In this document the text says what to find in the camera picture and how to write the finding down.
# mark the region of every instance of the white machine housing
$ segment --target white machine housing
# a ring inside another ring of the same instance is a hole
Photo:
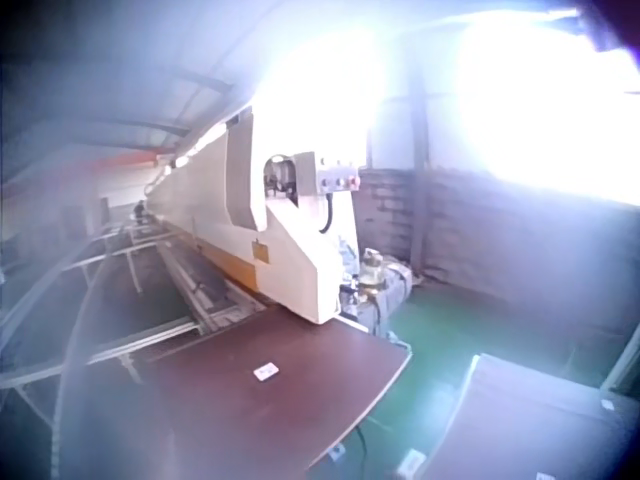
[[[147,209],[238,283],[322,324],[340,311],[345,246],[358,265],[351,199],[357,170],[322,165],[312,152],[293,155],[298,205],[267,197],[264,167],[281,152],[256,152],[253,128],[252,113],[239,117],[153,187]],[[321,234],[329,192],[333,220]]]

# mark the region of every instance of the green floor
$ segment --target green floor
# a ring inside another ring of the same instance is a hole
[[[474,355],[488,353],[520,365],[597,386],[621,348],[589,351],[518,319],[498,318],[442,295],[416,291],[392,317],[393,331],[411,344],[406,370],[360,427],[368,450],[364,478],[389,478],[409,448],[427,455],[445,431]],[[361,478],[362,445],[352,432],[346,453],[328,457],[312,479]]]

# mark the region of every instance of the control box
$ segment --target control box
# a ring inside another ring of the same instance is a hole
[[[355,192],[360,187],[358,168],[353,165],[325,165],[314,152],[296,154],[293,160],[298,195]]]

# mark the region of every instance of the white sticker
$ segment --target white sticker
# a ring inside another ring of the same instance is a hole
[[[427,460],[427,456],[418,450],[410,449],[396,469],[396,476],[403,480],[416,478],[418,470]]]
[[[613,406],[613,402],[611,400],[603,398],[602,400],[600,400],[600,403],[602,403],[602,408],[604,408],[605,410],[609,410],[610,412],[613,412],[615,410],[615,407]]]
[[[331,450],[329,450],[329,456],[331,457],[331,460],[337,462],[338,459],[340,459],[340,457],[342,457],[342,455],[344,455],[346,451],[347,449],[344,448],[344,445],[342,443],[339,443]]]
[[[272,377],[276,373],[278,373],[278,367],[276,367],[273,363],[269,362],[266,365],[261,366],[260,368],[256,368],[253,371],[253,374],[256,376],[258,380],[264,382],[267,378]]]

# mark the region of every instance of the ceiling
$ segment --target ceiling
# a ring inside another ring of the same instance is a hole
[[[325,32],[559,3],[5,0],[3,182],[44,165],[184,147],[245,104],[278,58]]]

